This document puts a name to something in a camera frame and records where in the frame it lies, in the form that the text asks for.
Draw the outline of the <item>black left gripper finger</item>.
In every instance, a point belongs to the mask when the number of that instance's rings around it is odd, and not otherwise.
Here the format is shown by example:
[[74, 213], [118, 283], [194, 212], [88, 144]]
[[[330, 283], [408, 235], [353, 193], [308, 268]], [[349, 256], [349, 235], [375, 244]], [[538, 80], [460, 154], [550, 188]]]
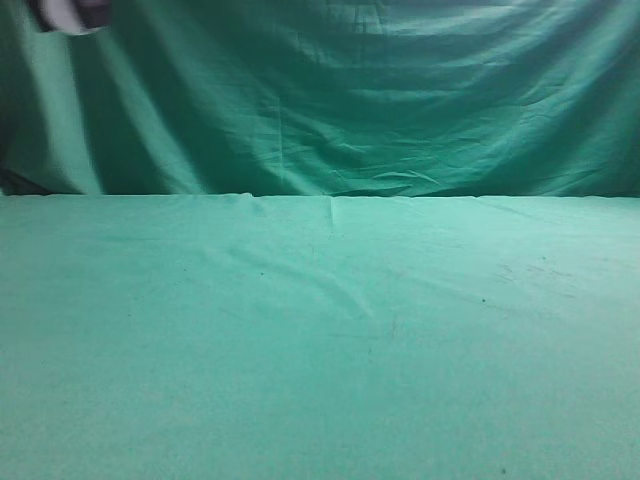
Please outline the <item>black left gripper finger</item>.
[[52, 30], [52, 27], [44, 12], [44, 1], [43, 0], [26, 0], [26, 5], [33, 19], [35, 20], [39, 30], [41, 32], [50, 32]]

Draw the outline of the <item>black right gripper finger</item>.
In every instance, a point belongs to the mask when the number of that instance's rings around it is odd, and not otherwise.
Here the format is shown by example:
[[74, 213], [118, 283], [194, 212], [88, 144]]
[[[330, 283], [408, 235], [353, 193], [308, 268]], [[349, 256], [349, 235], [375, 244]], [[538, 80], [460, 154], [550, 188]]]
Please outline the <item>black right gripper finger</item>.
[[111, 19], [111, 0], [74, 0], [74, 7], [84, 29], [100, 29]]

